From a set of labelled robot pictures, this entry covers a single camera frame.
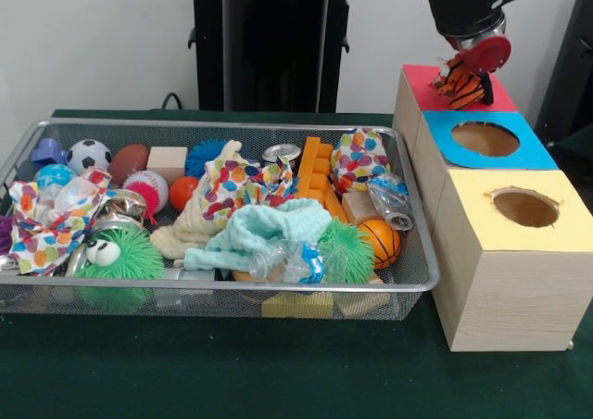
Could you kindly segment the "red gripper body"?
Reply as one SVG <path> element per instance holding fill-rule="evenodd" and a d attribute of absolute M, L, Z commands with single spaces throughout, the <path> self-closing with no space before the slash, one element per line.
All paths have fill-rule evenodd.
<path fill-rule="evenodd" d="M 463 54 L 467 69 L 483 74 L 501 68 L 511 55 L 511 42 L 506 36 L 489 36 L 473 43 Z"/>

